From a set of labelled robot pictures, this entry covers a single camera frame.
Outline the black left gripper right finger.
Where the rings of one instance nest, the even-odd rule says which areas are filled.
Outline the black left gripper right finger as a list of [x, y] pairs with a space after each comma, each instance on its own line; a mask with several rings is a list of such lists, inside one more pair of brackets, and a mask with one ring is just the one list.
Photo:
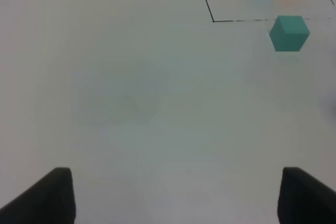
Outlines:
[[334, 224], [335, 191], [301, 168], [285, 167], [277, 216], [280, 224]]

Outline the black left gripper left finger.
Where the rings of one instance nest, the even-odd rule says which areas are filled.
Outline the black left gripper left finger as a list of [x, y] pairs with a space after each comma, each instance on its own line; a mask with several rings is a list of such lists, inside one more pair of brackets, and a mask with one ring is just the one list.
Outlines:
[[57, 167], [1, 208], [1, 223], [75, 223], [71, 169]]

